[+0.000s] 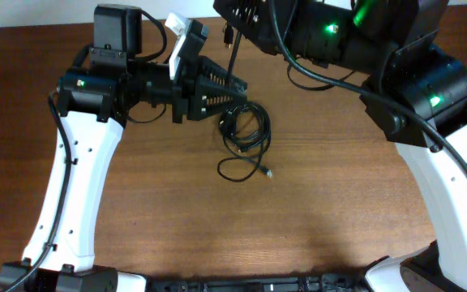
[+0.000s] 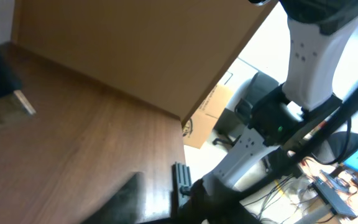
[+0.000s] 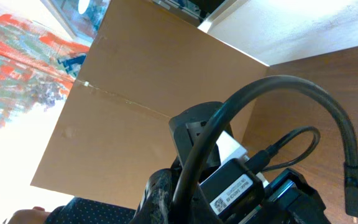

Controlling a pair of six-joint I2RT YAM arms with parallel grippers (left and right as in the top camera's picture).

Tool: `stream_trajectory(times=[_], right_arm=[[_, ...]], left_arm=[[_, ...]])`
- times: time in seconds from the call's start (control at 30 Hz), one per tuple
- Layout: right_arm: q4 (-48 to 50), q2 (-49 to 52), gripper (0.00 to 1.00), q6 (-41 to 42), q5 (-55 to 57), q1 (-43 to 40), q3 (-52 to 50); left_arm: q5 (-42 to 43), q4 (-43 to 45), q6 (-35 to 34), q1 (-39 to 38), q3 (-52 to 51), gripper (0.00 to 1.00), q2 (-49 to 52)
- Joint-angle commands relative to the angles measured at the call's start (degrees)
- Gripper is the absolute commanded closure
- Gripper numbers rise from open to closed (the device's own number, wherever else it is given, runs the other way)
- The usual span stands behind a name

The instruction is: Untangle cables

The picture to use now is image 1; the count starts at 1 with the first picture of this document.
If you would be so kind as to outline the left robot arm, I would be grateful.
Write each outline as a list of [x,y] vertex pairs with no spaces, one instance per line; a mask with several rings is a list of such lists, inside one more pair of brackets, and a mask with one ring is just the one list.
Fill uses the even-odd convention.
[[144,291],[148,280],[95,264],[96,219],[106,175],[131,109],[162,105],[173,121],[200,121],[246,100],[244,81],[201,54],[208,28],[170,14],[157,24],[176,44],[166,62],[142,53],[137,6],[100,4],[90,44],[49,95],[57,127],[54,163],[22,258],[2,266],[4,291]]

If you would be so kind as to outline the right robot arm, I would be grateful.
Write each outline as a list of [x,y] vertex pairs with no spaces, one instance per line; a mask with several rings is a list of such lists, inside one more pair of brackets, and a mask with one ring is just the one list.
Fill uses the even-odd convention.
[[217,1],[266,54],[356,92],[422,194],[435,241],[372,263],[371,291],[467,291],[467,68],[434,40],[442,0]]

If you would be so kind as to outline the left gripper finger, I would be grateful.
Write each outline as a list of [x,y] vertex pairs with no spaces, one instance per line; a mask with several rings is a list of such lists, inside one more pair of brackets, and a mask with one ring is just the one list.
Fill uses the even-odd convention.
[[192,96],[245,96],[247,83],[208,57],[188,62],[188,93]]
[[244,93],[201,93],[195,92],[189,99],[189,110],[186,118],[190,121],[200,121],[219,114],[231,107],[247,101]]

